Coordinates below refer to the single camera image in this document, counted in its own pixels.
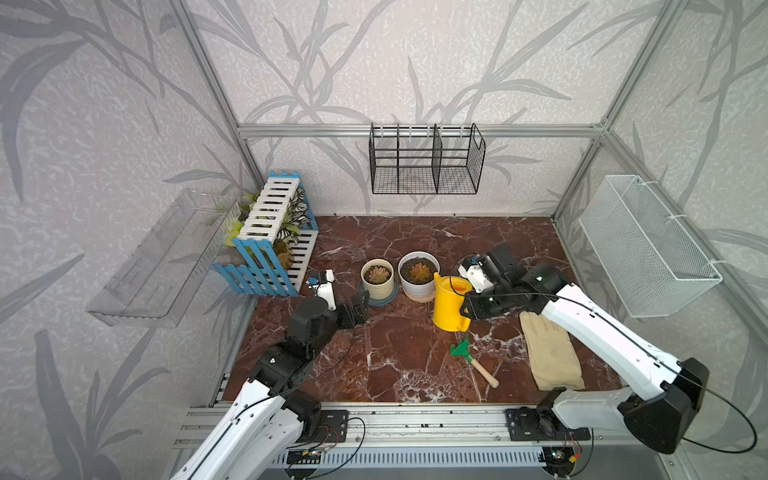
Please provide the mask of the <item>yellow watering can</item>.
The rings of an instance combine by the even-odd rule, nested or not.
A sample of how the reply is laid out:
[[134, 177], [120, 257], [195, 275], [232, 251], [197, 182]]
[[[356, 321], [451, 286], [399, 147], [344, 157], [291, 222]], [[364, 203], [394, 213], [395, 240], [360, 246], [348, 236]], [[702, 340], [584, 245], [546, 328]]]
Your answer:
[[447, 332], [466, 332], [471, 319], [462, 313], [464, 296], [473, 291], [471, 283], [455, 276], [434, 274], [436, 287], [433, 323]]

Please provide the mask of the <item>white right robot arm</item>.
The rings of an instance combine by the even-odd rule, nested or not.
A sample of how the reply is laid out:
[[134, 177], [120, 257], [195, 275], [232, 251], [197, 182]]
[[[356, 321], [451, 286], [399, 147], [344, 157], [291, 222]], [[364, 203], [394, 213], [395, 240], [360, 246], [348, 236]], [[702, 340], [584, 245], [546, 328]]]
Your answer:
[[562, 327], [609, 365], [625, 382], [613, 391], [576, 392], [558, 387], [541, 408], [566, 428], [632, 434], [650, 449], [672, 454], [701, 410], [708, 368], [679, 360], [608, 314], [555, 266], [520, 263], [508, 245], [464, 257], [458, 268], [472, 289], [462, 309], [472, 320], [511, 310], [540, 314]]

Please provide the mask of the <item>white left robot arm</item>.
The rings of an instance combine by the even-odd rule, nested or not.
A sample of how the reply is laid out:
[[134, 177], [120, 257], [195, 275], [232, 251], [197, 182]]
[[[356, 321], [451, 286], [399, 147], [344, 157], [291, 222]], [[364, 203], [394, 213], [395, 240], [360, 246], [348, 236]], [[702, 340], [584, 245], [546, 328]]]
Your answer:
[[367, 292], [334, 308], [322, 296], [302, 299], [284, 339], [263, 352], [227, 413], [174, 477], [257, 479], [290, 445], [314, 436], [321, 406], [301, 388], [334, 335], [366, 322], [369, 301]]

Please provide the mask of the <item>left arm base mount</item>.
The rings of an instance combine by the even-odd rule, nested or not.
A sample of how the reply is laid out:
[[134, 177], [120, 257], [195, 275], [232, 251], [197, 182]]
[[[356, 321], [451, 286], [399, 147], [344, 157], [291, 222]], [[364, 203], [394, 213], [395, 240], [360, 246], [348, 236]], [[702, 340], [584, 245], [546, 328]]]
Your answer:
[[322, 410], [313, 413], [304, 423], [299, 444], [344, 443], [347, 437], [348, 410]]

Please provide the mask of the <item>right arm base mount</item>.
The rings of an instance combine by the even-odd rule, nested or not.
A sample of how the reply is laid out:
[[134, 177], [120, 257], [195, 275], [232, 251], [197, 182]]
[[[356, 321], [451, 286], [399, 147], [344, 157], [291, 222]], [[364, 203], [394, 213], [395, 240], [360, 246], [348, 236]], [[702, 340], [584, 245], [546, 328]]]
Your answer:
[[535, 407], [506, 409], [504, 416], [510, 440], [513, 442], [590, 440], [589, 429], [569, 429], [555, 416], [554, 402], [564, 392], [565, 389], [562, 387], [550, 391]]

